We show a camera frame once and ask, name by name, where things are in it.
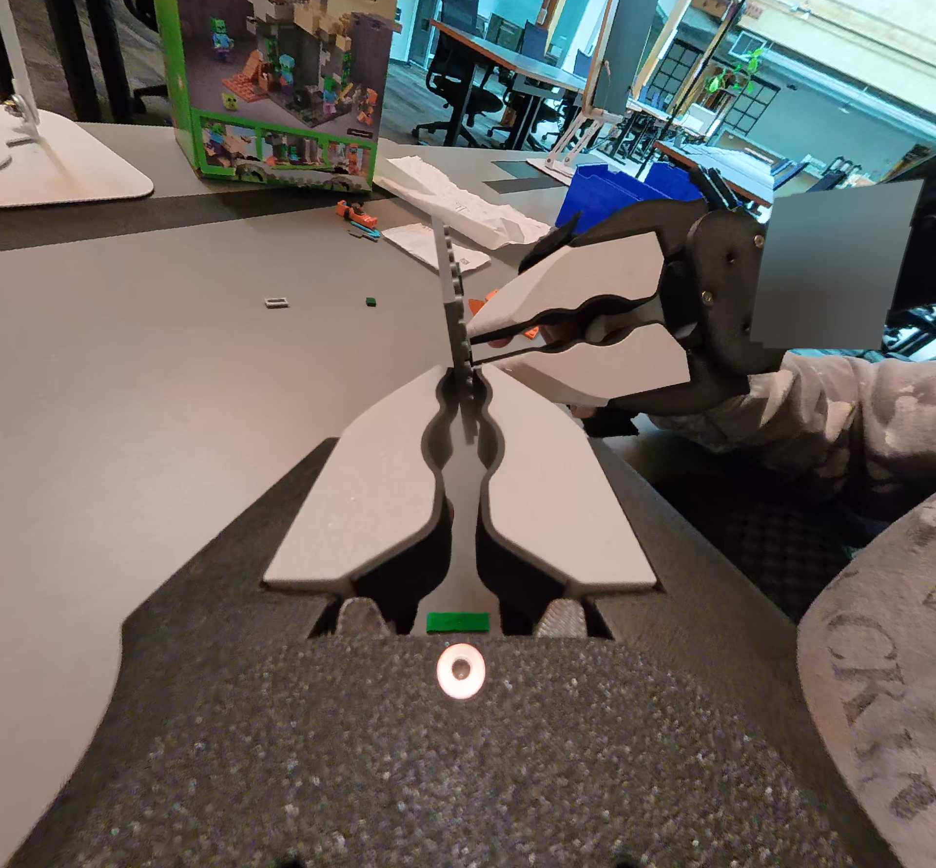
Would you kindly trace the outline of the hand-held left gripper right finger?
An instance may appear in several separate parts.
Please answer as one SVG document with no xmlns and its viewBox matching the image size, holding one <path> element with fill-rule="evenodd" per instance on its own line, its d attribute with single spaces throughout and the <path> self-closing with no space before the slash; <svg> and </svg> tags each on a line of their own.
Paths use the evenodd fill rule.
<svg viewBox="0 0 936 868">
<path fill-rule="evenodd" d="M 495 366 L 478 371 L 495 455 L 484 502 L 494 540 L 577 597 L 657 583 L 589 438 Z"/>
</svg>

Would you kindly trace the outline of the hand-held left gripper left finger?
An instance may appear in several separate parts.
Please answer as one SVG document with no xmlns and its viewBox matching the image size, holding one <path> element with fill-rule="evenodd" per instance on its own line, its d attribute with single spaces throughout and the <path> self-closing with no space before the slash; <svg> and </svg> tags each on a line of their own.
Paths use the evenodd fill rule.
<svg viewBox="0 0 936 868">
<path fill-rule="evenodd" d="M 268 587 L 349 596 L 429 534 L 442 483 L 424 439 L 443 413 L 448 371 L 430 368 L 345 429 L 265 571 Z"/>
</svg>

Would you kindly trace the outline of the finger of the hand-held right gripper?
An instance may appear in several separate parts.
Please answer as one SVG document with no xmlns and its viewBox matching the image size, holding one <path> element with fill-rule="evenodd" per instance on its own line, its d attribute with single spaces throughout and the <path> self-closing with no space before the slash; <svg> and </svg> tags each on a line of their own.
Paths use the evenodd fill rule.
<svg viewBox="0 0 936 868">
<path fill-rule="evenodd" d="M 641 305 L 656 294 L 662 271 L 663 248 L 656 231 L 565 245 L 498 289 L 467 324 L 467 334 L 478 344 L 596 301 Z"/>
<path fill-rule="evenodd" d="M 688 355 L 663 324 L 639 325 L 608 343 L 579 340 L 486 362 L 552 403 L 605 406 L 610 400 L 689 383 Z"/>
</svg>

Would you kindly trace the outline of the grey lego baseplate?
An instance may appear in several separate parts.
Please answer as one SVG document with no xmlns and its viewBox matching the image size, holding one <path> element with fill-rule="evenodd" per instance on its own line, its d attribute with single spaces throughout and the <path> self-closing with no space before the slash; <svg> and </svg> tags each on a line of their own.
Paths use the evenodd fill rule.
<svg viewBox="0 0 936 868">
<path fill-rule="evenodd" d="M 450 230 L 438 217 L 431 219 L 443 309 L 452 354 L 454 389 L 465 441 L 474 444 L 478 434 L 478 401 L 473 354 L 466 330 L 466 307 L 460 265 L 454 254 Z"/>
</svg>

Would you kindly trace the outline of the orange teal lego figure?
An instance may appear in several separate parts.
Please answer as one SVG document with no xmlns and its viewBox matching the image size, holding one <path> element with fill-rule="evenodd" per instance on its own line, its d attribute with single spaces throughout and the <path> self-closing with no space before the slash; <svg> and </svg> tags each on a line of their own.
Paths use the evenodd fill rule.
<svg viewBox="0 0 936 868">
<path fill-rule="evenodd" d="M 370 240 L 380 239 L 378 219 L 367 213 L 362 204 L 343 199 L 336 204 L 335 211 L 342 220 L 349 224 L 349 233 Z"/>
</svg>

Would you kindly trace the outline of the lego set box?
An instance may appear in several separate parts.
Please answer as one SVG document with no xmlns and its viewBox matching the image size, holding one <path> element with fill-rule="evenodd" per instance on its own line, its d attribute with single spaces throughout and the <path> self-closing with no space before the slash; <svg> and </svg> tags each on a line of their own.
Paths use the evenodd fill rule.
<svg viewBox="0 0 936 868">
<path fill-rule="evenodd" d="M 194 172 L 371 191 L 397 0 L 154 1 Z"/>
</svg>

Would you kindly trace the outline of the blue plastic bin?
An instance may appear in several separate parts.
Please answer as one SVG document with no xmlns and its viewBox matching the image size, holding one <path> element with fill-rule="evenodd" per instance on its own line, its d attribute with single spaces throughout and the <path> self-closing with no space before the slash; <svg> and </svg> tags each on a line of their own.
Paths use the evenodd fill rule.
<svg viewBox="0 0 936 868">
<path fill-rule="evenodd" d="M 583 164 L 572 177 L 555 227 L 578 217 L 576 230 L 587 231 L 625 207 L 664 199 L 708 207 L 689 174 L 678 166 L 657 161 L 639 180 L 602 162 Z"/>
</svg>

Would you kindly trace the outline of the crumpled white paper bag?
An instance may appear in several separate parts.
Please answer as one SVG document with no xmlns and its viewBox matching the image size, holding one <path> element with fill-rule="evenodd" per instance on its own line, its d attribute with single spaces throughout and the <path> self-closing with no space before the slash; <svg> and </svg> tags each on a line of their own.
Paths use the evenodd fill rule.
<svg viewBox="0 0 936 868">
<path fill-rule="evenodd" d="M 460 188 L 440 169 L 415 156 L 378 156 L 374 182 L 431 218 L 440 219 L 487 251 L 532 245 L 552 226 L 509 205 L 496 205 Z"/>
</svg>

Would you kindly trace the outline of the flat white paper bag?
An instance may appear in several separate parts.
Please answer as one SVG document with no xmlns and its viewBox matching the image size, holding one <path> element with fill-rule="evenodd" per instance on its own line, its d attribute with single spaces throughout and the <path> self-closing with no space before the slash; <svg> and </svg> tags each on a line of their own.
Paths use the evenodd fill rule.
<svg viewBox="0 0 936 868">
<path fill-rule="evenodd" d="M 431 227 L 422 223 L 411 223 L 389 228 L 381 231 L 381 239 L 392 243 L 421 265 L 438 273 L 439 259 Z M 452 242 L 451 250 L 463 274 L 481 269 L 491 263 L 488 254 L 463 247 L 455 242 Z"/>
</svg>

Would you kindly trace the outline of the black wrist rest pad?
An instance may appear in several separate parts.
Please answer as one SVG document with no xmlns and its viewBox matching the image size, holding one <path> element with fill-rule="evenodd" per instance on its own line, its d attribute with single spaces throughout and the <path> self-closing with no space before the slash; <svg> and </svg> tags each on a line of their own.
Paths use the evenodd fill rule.
<svg viewBox="0 0 936 868">
<path fill-rule="evenodd" d="M 651 486 L 792 622 L 876 535 L 748 453 L 710 453 L 670 431 L 635 440 Z"/>
</svg>

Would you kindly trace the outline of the hanging green plant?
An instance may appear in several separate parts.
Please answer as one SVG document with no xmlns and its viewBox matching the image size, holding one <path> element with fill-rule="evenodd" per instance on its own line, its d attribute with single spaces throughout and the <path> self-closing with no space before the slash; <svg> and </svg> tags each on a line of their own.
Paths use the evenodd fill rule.
<svg viewBox="0 0 936 868">
<path fill-rule="evenodd" d="M 759 70 L 764 49 L 765 47 L 760 45 L 741 56 L 737 62 L 729 66 L 721 66 L 713 75 L 707 77 L 704 82 L 706 101 L 713 99 L 720 92 L 747 90 Z"/>
</svg>

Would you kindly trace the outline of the long wooden desk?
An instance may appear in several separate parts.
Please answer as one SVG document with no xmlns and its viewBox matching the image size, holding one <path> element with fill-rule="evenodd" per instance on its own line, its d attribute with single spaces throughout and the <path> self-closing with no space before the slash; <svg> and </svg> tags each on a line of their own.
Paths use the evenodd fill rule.
<svg viewBox="0 0 936 868">
<path fill-rule="evenodd" d="M 531 133 L 534 118 L 544 99 L 569 96 L 573 102 L 581 102 L 586 82 L 565 70 L 550 66 L 543 61 L 523 56 L 496 43 L 462 32 L 437 19 L 430 24 L 449 40 L 464 47 L 467 54 L 468 83 L 453 102 L 452 114 L 447 122 L 444 146 L 454 147 L 462 135 L 463 121 L 472 88 L 474 73 L 479 65 L 499 66 L 514 73 L 512 89 L 530 99 L 526 111 L 514 125 L 508 137 L 507 149 L 521 150 Z"/>
</svg>

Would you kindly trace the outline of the white stand base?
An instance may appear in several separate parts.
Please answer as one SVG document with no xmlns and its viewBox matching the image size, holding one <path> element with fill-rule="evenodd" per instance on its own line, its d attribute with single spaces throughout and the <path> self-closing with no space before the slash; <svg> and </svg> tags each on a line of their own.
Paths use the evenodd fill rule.
<svg viewBox="0 0 936 868">
<path fill-rule="evenodd" d="M 36 105 L 9 1 L 2 40 L 13 95 L 1 112 L 1 208 L 140 199 L 153 182 L 76 122 Z"/>
</svg>

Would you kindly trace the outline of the wooden desk black legs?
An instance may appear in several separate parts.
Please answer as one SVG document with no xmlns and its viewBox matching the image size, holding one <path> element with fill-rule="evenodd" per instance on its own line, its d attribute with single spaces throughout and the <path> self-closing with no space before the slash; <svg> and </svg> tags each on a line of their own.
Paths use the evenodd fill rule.
<svg viewBox="0 0 936 868">
<path fill-rule="evenodd" d="M 89 123 L 168 127 L 152 0 L 10 0 L 39 107 Z"/>
</svg>

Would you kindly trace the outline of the wooden frame stand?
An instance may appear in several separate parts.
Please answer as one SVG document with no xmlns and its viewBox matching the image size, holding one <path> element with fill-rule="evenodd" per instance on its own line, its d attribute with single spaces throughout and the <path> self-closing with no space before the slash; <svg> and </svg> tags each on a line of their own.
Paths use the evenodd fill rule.
<svg viewBox="0 0 936 868">
<path fill-rule="evenodd" d="M 565 127 L 559 139 L 539 163 L 541 171 L 559 182 L 569 185 L 576 170 L 579 154 L 591 143 L 603 128 L 622 123 L 624 115 L 616 115 L 594 106 L 593 99 L 600 73 L 599 53 L 604 50 L 607 32 L 615 13 L 617 0 L 606 0 L 599 18 L 598 31 L 591 51 L 590 66 L 586 76 L 586 88 L 581 102 L 576 102 L 576 113 Z M 627 102 L 638 92 L 633 82 Z"/>
</svg>

